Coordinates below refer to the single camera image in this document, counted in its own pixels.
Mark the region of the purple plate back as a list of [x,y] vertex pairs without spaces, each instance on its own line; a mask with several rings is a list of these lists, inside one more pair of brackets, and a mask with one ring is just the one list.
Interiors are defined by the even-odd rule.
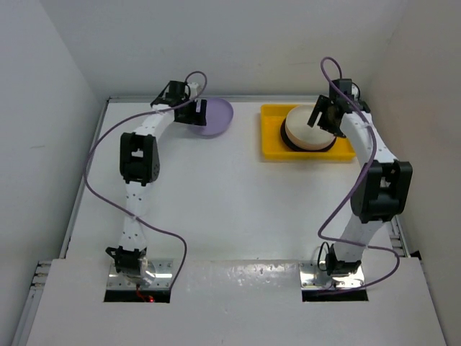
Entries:
[[188,130],[197,136],[205,138],[217,137],[230,127],[233,119],[233,107],[223,98],[207,98],[206,126],[189,125]]

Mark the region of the cream plate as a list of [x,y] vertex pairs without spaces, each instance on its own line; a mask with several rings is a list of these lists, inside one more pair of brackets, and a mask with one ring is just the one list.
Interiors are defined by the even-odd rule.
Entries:
[[329,145],[335,138],[317,125],[307,125],[312,111],[311,105],[298,105],[291,109],[283,120],[289,139],[304,149],[319,149]]

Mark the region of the grey rimmed plate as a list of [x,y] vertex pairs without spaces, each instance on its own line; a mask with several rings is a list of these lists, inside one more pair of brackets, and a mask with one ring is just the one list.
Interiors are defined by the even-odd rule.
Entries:
[[291,149],[292,151],[295,151],[295,152],[327,152],[329,151],[333,146],[334,144],[336,143],[336,138],[334,138],[332,140],[332,142],[330,142],[329,145],[327,146],[324,146],[324,147],[321,147],[319,149],[304,149],[304,148],[301,148],[299,146],[297,146],[295,143],[293,143],[288,135],[287,135],[287,131],[285,130],[285,121],[282,122],[281,124],[281,127],[280,127],[280,136],[281,136],[281,139],[283,141],[283,143],[289,148]]

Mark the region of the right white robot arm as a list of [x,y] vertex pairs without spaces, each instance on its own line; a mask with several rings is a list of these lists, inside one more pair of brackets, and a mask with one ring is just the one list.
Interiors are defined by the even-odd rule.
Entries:
[[403,212],[413,167],[398,160],[387,148],[365,105],[355,110],[340,97],[321,95],[308,125],[348,139],[362,167],[351,191],[340,203],[350,204],[351,218],[341,237],[331,240],[325,258],[328,275],[346,276],[358,270],[365,248],[383,224]]

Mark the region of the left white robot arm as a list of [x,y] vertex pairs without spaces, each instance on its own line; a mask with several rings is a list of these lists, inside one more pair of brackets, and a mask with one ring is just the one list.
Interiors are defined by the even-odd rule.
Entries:
[[106,253],[115,261],[116,271],[129,278],[145,275],[147,240],[138,220],[148,212],[147,197],[160,172],[158,140],[172,123],[207,125],[207,101],[195,98],[202,91],[197,82],[170,81],[151,103],[149,115],[134,131],[120,137],[120,174],[126,189],[122,235],[115,248]]

